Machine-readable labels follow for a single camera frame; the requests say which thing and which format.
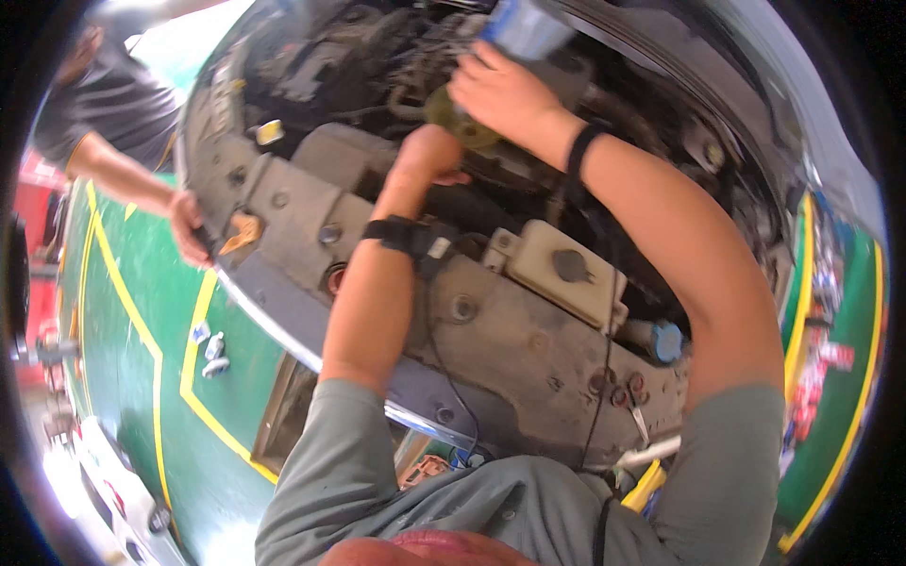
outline engine bay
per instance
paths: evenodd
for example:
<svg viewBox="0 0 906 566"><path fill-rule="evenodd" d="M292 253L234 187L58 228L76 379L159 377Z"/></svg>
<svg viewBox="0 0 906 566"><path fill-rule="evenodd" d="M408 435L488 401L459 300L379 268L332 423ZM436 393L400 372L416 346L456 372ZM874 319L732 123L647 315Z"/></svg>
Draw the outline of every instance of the engine bay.
<svg viewBox="0 0 906 566"><path fill-rule="evenodd" d="M263 221L260 240L217 261L255 308L320 351L311 319L265 300L255 278L267 266L329 310L400 142L425 123L487 14L456 1L322 2L316 14L259 4L198 77L178 168L215 241L236 232L236 211ZM586 35L529 68L569 110L607 120L708 191L782 294L783 211L720 117ZM675 435L694 337L657 270L603 206L565 200L563 174L521 148L499 140L468 150L462 168L469 185L429 191L424 220L462 237L433 289L419 286L428 306L417 300L407 358L439 366L426 338L433 328L446 370L475 389L463 397L478 407L483 445L501 454L606 465L645 447L627 411L596 407L637 375L651 440ZM410 383L398 379L390 400L437 427L467 422Z"/></svg>

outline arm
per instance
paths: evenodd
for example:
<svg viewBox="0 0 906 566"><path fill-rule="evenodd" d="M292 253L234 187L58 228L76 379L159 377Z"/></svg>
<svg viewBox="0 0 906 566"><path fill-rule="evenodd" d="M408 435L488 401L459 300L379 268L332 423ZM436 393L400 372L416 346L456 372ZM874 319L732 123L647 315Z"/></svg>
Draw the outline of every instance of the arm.
<svg viewBox="0 0 906 566"><path fill-rule="evenodd" d="M462 179L444 176L461 154L459 142L439 126L423 126L410 134L371 220L390 215L414 219L432 181L453 184ZM413 288L411 258L377 240L359 243L333 303L319 381L348 379L384 397L409 331Z"/></svg>
<svg viewBox="0 0 906 566"><path fill-rule="evenodd" d="M108 197L165 216L182 257L190 264L211 265L204 247L192 236L192 230L201 227L202 222L195 196L188 191L174 191L134 159L117 151L96 131L85 134L75 147L66 173L91 177Z"/></svg>
<svg viewBox="0 0 906 566"><path fill-rule="evenodd" d="M415 218L431 179L455 167L462 149L438 126L410 134L371 215ZM314 563L397 494L384 392L409 328L412 260L365 240L356 247L331 309L323 368L305 430L280 473L255 542L258 564Z"/></svg>
<svg viewBox="0 0 906 566"><path fill-rule="evenodd" d="M186 14L192 14L226 0L110 0L95 6L88 13L88 20L99 27L127 30L125 40L152 27L165 24Z"/></svg>
<svg viewBox="0 0 906 566"><path fill-rule="evenodd" d="M584 122L486 44L460 60L452 99L563 170ZM582 164L607 206L676 293L692 325L682 448L651 523L612 507L604 563L758 563L776 507L783 352L764 275L724 211L664 161L611 136Z"/></svg>
<svg viewBox="0 0 906 566"><path fill-rule="evenodd" d="M460 58L450 96L486 124L560 170L585 122L531 73L486 43ZM783 390L774 299L742 236L701 187L670 164L612 136L582 165L590 192L616 217L676 293L695 343L687 409L723 389Z"/></svg>

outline black wristband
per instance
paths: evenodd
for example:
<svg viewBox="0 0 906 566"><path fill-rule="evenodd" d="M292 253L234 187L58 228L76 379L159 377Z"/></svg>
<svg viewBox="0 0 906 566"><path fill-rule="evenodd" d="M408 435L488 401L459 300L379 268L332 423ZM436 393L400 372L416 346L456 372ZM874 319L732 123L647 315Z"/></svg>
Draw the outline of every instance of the black wristband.
<svg viewBox="0 0 906 566"><path fill-rule="evenodd" d="M365 226L362 240L381 240L381 245L390 250L399 250L413 255L416 250L415 231L417 224L402 216L390 215L384 220L372 220Z"/></svg>
<svg viewBox="0 0 906 566"><path fill-rule="evenodd" d="M573 148L569 151L566 160L566 197L575 204L581 204L585 198L585 189L582 187L582 161L588 146L595 138L602 134L610 134L613 126L603 120L589 122L575 137Z"/></svg>

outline wrist strap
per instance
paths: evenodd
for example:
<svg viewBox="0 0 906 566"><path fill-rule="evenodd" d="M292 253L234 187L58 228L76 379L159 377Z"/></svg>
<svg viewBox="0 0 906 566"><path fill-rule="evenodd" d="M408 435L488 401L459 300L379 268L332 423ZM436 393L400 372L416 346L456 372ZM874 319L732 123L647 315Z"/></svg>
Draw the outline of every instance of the wrist strap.
<svg viewBox="0 0 906 566"><path fill-rule="evenodd" d="M390 215L384 220L372 220L365 226L362 240L381 240L381 245L398 250L416 259L416 231L419 226L402 216Z"/></svg>
<svg viewBox="0 0 906 566"><path fill-rule="evenodd" d="M595 138L602 134L611 134L613 125L604 120L589 122L582 128L579 135L575 137L573 148L569 151L569 158L566 160L566 179L564 181L564 192L566 198L580 206L585 200L585 189L582 186L582 161L588 146L591 145Z"/></svg>
<svg viewBox="0 0 906 566"><path fill-rule="evenodd" d="M415 264L416 274L430 281L456 252L454 243L458 234L440 222L424 225L390 215L383 220L370 221L361 239L381 240L383 247L408 255Z"/></svg>

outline hose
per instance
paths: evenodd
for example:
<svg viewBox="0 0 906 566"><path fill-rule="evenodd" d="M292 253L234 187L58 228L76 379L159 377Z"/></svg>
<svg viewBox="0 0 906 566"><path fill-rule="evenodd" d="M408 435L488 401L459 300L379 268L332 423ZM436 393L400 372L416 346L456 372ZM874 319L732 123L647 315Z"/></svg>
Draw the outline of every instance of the hose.
<svg viewBox="0 0 906 566"><path fill-rule="evenodd" d="M613 92L589 84L582 97L582 105L608 120L618 129L626 130L638 146L651 155L667 159L667 144L629 102Z"/></svg>

